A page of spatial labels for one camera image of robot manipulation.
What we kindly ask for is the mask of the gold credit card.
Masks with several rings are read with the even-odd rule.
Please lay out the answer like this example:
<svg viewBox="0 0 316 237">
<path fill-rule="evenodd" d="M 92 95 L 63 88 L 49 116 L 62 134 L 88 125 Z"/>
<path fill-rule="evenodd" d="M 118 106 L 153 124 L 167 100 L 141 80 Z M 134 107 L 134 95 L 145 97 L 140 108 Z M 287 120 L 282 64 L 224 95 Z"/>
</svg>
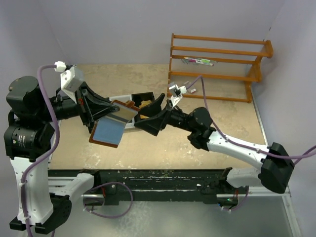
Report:
<svg viewBox="0 0 316 237">
<path fill-rule="evenodd" d="M 107 117 L 122 123 L 129 123 L 137 114 L 138 112 L 136 110 L 125 106 L 119 106 L 118 111 L 107 115 Z"/>
</svg>

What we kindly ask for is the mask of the brown leather card holder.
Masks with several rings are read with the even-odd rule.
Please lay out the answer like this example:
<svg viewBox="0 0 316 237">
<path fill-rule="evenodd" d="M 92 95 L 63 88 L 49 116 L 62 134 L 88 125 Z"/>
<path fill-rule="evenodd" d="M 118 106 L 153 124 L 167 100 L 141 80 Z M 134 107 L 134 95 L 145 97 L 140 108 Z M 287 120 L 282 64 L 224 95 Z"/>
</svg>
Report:
<svg viewBox="0 0 316 237">
<path fill-rule="evenodd" d="M 89 143 L 117 148 L 122 139 L 126 123 L 104 116 L 98 119 L 89 137 Z"/>
</svg>

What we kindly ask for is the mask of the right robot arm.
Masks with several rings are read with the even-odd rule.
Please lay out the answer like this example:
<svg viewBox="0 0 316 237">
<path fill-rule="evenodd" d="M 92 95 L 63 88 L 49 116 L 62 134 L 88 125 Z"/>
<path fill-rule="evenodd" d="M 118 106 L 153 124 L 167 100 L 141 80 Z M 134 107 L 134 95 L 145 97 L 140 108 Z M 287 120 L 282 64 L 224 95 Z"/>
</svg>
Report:
<svg viewBox="0 0 316 237">
<path fill-rule="evenodd" d="M 188 140 L 196 149 L 231 156 L 250 164 L 251 168 L 228 168 L 220 180 L 220 189 L 231 193 L 241 186 L 263 186 L 283 194 L 294 170 L 294 162 L 279 143 L 259 145 L 246 142 L 225 134 L 215 128 L 215 123 L 205 107 L 193 109 L 189 114 L 168 99 L 161 107 L 165 94 L 140 110 L 145 119 L 137 121 L 135 127 L 157 136 L 167 125 L 188 131 Z"/>
</svg>

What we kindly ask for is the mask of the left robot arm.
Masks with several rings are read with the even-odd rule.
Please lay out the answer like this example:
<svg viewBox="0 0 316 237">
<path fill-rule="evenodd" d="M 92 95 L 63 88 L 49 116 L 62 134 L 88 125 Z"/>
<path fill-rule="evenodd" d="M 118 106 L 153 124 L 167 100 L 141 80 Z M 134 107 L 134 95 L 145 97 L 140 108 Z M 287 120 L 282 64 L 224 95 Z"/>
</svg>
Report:
<svg viewBox="0 0 316 237">
<path fill-rule="evenodd" d="M 48 160 L 59 143 L 60 120 L 79 117 L 92 129 L 95 122 L 119 110 L 108 98 L 82 83 L 75 98 L 55 95 L 44 99 L 38 80 L 24 76 L 14 80 L 6 97 L 11 107 L 4 133 L 6 155 L 14 168 L 19 213 L 10 222 L 13 230 L 51 234 L 69 218 L 72 195 L 48 190 Z"/>
</svg>

